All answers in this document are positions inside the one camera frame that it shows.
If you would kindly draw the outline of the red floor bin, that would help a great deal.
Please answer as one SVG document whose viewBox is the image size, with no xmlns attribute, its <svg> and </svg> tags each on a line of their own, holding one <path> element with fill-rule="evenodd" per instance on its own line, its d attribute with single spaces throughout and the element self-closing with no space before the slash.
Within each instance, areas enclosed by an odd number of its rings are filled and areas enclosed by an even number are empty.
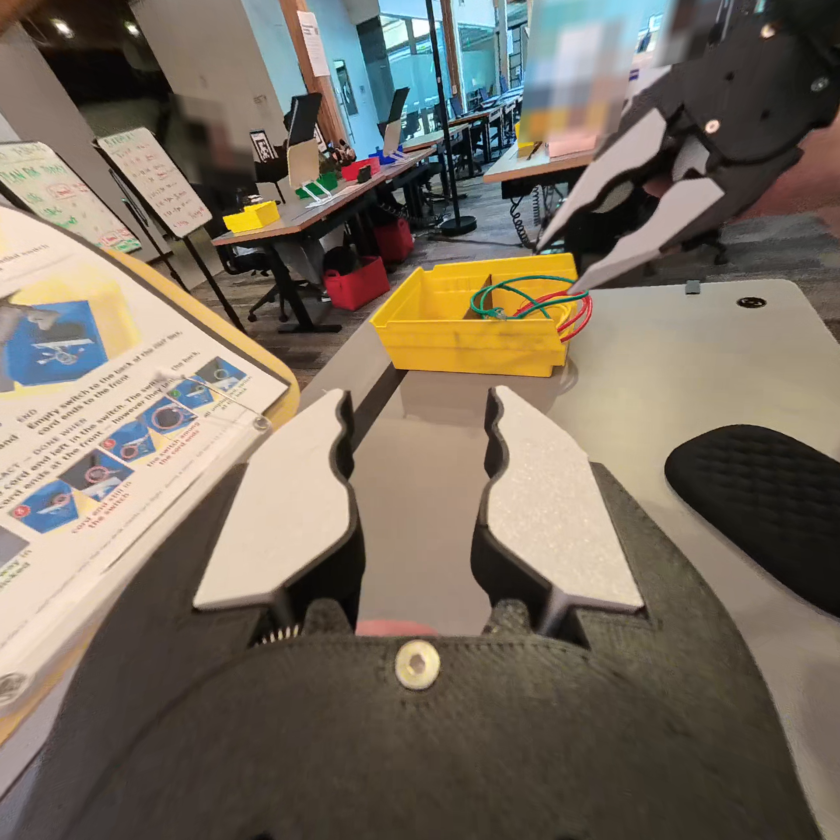
<svg viewBox="0 0 840 840">
<path fill-rule="evenodd" d="M 327 270 L 323 285 L 332 305 L 349 312 L 360 310 L 391 290 L 385 264 L 378 255 L 361 257 L 360 265 L 348 274 Z"/>
<path fill-rule="evenodd" d="M 414 252 L 415 239 L 404 217 L 374 225 L 373 233 L 379 255 L 387 266 L 403 263 Z"/>
</svg>

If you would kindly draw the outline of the tan board on stand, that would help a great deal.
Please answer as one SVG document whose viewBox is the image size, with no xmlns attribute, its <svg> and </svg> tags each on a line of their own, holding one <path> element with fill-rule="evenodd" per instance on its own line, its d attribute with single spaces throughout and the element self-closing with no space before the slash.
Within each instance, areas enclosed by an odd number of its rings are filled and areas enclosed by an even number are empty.
<svg viewBox="0 0 840 840">
<path fill-rule="evenodd" d="M 288 181 L 292 190 L 302 190 L 315 183 L 320 175 L 319 143 L 310 138 L 287 144 Z"/>
</svg>

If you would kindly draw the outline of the wooden sign board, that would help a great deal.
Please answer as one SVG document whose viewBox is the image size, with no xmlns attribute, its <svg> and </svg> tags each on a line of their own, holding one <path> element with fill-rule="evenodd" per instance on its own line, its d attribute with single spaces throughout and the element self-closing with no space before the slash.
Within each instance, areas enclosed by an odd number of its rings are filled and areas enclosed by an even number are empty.
<svg viewBox="0 0 840 840">
<path fill-rule="evenodd" d="M 263 365 L 274 376 L 288 383 L 286 393 L 264 411 L 272 431 L 295 416 L 300 405 L 301 389 L 291 369 L 281 360 L 152 266 L 110 248 L 105 253 L 133 273 L 136 280 L 141 280 L 161 295 L 184 318 L 194 319 L 202 329 L 213 333 L 218 342 L 230 344 L 238 355 Z M 180 524 L 205 498 L 211 489 L 211 479 L 220 479 L 225 468 L 243 462 L 255 450 L 256 444 L 252 444 L 248 449 L 241 448 L 237 458 L 233 455 L 219 456 L 207 468 L 204 477 L 185 490 L 153 524 L 150 535 L 133 544 L 59 627 L 61 645 L 56 654 L 37 673 L 35 681 L 22 691 L 20 698 L 2 704 L 2 765 L 12 767 L 13 776 L 20 775 L 22 767 L 30 763 L 46 743 L 81 659 L 126 585 L 161 545 L 163 538 L 170 536 L 174 526 Z"/>
</svg>

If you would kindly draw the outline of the printed instruction sheet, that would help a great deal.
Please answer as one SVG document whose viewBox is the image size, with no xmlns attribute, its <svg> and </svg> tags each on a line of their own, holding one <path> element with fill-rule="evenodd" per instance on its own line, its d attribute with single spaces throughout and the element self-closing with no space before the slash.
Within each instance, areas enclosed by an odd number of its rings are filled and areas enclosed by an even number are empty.
<svg viewBox="0 0 840 840">
<path fill-rule="evenodd" d="M 2 206 L 2 704 L 60 626 L 288 383 L 113 257 Z"/>
</svg>

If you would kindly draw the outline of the handwritten whiteboard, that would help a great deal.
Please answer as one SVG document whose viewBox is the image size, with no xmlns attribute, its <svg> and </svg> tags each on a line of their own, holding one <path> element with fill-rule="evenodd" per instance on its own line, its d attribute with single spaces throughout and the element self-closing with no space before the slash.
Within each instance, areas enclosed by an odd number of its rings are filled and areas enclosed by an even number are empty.
<svg viewBox="0 0 840 840">
<path fill-rule="evenodd" d="M 142 249 L 122 219 L 45 143 L 2 143 L 1 185 L 11 202 L 91 245 L 129 255 Z"/>
<path fill-rule="evenodd" d="M 184 239 L 212 222 L 210 210 L 149 129 L 114 133 L 95 143 L 170 235 Z"/>
</svg>

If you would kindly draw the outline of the yellow plastic bin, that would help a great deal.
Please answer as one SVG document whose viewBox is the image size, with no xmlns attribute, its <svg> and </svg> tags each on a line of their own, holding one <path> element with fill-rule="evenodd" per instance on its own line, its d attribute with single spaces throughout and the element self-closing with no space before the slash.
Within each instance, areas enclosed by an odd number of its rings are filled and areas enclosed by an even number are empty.
<svg viewBox="0 0 840 840">
<path fill-rule="evenodd" d="M 497 318 L 464 320 L 488 274 Z M 569 293 L 577 279 L 566 253 L 418 268 L 371 322 L 398 370 L 548 377 L 592 317 L 590 295 Z"/>
</svg>

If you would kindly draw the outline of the small yellow bin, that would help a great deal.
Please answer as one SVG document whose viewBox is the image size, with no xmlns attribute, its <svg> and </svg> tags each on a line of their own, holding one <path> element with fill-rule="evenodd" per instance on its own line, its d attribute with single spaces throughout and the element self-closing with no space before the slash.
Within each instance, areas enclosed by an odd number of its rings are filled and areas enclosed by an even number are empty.
<svg viewBox="0 0 840 840">
<path fill-rule="evenodd" d="M 252 233 L 279 221 L 280 214 L 275 201 L 252 203 L 235 213 L 223 215 L 224 225 L 232 235 Z"/>
</svg>

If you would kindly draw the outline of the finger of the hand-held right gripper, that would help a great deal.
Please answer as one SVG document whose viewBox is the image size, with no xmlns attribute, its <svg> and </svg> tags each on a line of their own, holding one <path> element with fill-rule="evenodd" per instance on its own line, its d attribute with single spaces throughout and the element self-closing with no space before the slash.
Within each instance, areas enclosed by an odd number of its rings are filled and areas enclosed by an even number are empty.
<svg viewBox="0 0 840 840">
<path fill-rule="evenodd" d="M 569 293 L 589 292 L 660 256 L 663 248 L 723 196 L 710 177 L 678 181 L 662 196 L 646 224 L 620 238 L 613 251 L 590 266 Z"/>
<path fill-rule="evenodd" d="M 651 108 L 630 128 L 604 148 L 571 189 L 563 204 L 548 220 L 534 246 L 538 254 L 559 237 L 573 216 L 600 206 L 608 193 L 638 174 L 662 151 L 667 122 Z"/>
</svg>

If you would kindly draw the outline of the black quilted wrist rest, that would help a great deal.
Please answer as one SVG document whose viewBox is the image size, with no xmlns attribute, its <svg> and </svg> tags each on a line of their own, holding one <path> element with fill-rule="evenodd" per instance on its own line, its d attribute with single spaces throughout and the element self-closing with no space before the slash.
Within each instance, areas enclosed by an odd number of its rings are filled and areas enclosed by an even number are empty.
<svg viewBox="0 0 840 840">
<path fill-rule="evenodd" d="M 839 464 L 773 429 L 737 424 L 675 448 L 665 478 L 777 582 L 839 617 Z"/>
</svg>

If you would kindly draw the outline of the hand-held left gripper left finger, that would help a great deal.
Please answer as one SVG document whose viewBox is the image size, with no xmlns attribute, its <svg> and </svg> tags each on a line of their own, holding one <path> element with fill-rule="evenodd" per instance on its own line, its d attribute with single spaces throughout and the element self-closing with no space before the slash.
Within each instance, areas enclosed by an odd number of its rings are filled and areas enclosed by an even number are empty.
<svg viewBox="0 0 840 840">
<path fill-rule="evenodd" d="M 263 607 L 302 625 L 321 599 L 356 627 L 365 570 L 351 393 L 325 392 L 257 448 L 193 598 L 202 613 Z"/>
</svg>

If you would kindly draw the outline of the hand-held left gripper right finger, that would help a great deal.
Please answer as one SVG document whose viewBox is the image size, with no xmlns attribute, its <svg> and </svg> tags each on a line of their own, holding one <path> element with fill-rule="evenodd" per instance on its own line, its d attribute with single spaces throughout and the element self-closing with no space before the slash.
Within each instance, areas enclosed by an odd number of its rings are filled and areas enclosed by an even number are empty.
<svg viewBox="0 0 840 840">
<path fill-rule="evenodd" d="M 574 610 L 646 617 L 589 456 L 506 385 L 489 389 L 486 484 L 470 569 L 491 608 L 519 602 L 534 632 L 559 632 Z"/>
</svg>

